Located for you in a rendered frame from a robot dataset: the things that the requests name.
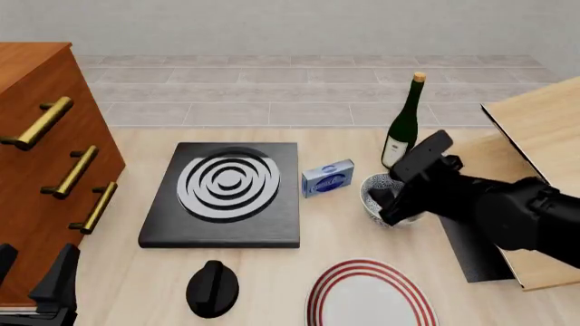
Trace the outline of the wooden cabinet with drawers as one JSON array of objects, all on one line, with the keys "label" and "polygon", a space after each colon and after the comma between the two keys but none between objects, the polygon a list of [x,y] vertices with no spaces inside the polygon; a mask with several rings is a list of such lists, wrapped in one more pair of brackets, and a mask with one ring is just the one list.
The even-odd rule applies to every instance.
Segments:
[{"label": "wooden cabinet with drawers", "polygon": [[[85,235],[83,222],[100,197],[94,187],[117,181],[125,163],[68,43],[0,43],[0,138],[25,132],[39,105],[69,97],[74,105],[29,151],[0,144],[0,244],[18,256],[0,286],[0,307],[31,306],[29,292],[66,244]],[[64,200],[40,193],[56,187],[76,158],[94,145],[99,154]]]}]

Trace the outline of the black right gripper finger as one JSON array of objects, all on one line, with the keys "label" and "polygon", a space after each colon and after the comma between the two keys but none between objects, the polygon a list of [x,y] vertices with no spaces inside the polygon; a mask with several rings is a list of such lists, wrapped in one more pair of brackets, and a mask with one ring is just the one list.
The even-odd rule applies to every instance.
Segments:
[{"label": "black right gripper finger", "polygon": [[379,215],[383,222],[395,226],[406,219],[415,219],[425,212],[424,206],[414,199],[412,192],[402,190],[394,195],[390,189],[378,191]]}]

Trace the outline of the white plate with red rings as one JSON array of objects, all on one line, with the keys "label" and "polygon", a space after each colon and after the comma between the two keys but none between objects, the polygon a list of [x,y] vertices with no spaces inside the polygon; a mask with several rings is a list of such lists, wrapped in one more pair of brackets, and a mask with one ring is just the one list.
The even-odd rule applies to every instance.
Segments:
[{"label": "white plate with red rings", "polygon": [[304,326],[440,326],[421,288],[401,271],[370,258],[336,263],[305,298]]}]

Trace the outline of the pale wooden box black inside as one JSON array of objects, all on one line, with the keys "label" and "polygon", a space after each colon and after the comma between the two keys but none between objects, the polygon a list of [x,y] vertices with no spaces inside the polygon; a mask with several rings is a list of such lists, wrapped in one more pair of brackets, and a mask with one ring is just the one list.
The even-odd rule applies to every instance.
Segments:
[{"label": "pale wooden box black inside", "polygon": [[541,177],[580,197],[580,76],[498,102],[484,112],[497,132],[451,132],[451,154],[471,176]]}]

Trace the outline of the dark green wine bottle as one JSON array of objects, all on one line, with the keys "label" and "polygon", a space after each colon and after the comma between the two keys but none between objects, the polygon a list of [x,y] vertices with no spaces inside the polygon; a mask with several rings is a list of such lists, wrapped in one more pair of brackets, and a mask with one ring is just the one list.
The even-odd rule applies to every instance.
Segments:
[{"label": "dark green wine bottle", "polygon": [[388,129],[381,156],[381,163],[387,169],[415,146],[418,137],[417,110],[425,81],[424,72],[414,73],[402,110]]}]

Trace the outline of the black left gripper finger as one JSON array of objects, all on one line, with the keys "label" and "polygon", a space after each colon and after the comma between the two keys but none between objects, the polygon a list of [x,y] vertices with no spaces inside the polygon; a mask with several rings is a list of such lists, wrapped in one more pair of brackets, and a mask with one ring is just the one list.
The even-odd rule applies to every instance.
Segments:
[{"label": "black left gripper finger", "polygon": [[18,256],[18,250],[10,244],[0,244],[0,286]]},{"label": "black left gripper finger", "polygon": [[76,312],[76,272],[80,250],[66,244],[43,279],[28,297],[35,301],[38,314],[56,314],[61,309]]}]

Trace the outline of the flat black stove plate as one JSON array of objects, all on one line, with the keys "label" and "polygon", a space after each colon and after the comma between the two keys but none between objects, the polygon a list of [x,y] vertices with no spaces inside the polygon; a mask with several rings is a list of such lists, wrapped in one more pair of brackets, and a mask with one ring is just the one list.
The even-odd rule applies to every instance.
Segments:
[{"label": "flat black stove plate", "polygon": [[180,142],[138,243],[295,249],[299,195],[296,143]]}]

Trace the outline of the round black stove knob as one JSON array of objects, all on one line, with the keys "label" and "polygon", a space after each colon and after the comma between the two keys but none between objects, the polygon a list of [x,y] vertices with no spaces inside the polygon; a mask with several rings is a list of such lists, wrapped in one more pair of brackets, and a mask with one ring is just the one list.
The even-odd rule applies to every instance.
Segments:
[{"label": "round black stove knob", "polygon": [[213,319],[230,311],[239,295],[236,274],[219,260],[209,260],[189,280],[186,301],[198,317]]}]

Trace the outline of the small blue printed box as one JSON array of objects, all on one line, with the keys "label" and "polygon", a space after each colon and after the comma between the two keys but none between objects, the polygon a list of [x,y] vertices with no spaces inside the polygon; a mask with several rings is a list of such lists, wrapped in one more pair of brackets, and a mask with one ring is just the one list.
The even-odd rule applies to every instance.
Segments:
[{"label": "small blue printed box", "polygon": [[352,183],[354,164],[350,159],[334,162],[302,173],[302,195],[313,197]]}]

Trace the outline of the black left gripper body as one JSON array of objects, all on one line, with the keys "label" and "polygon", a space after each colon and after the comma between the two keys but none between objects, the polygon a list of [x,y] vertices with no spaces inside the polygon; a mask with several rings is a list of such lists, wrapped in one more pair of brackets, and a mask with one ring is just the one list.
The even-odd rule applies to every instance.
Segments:
[{"label": "black left gripper body", "polygon": [[76,306],[0,308],[0,326],[73,326]]}]

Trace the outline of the patterned blue white bowl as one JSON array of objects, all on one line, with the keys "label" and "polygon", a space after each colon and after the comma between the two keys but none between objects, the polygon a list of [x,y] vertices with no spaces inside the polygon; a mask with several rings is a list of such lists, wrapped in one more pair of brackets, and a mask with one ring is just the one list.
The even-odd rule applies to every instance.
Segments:
[{"label": "patterned blue white bowl", "polygon": [[[412,192],[412,187],[402,181],[391,178],[389,173],[376,173],[369,176],[360,186],[360,199],[368,217],[376,225],[392,228],[392,226],[383,222],[379,215],[381,207],[378,204],[378,191],[380,189],[390,189],[394,195],[399,195],[402,190]],[[394,227],[399,227],[400,225],[411,225],[419,219],[421,219],[421,214],[415,219],[403,220]]]}]

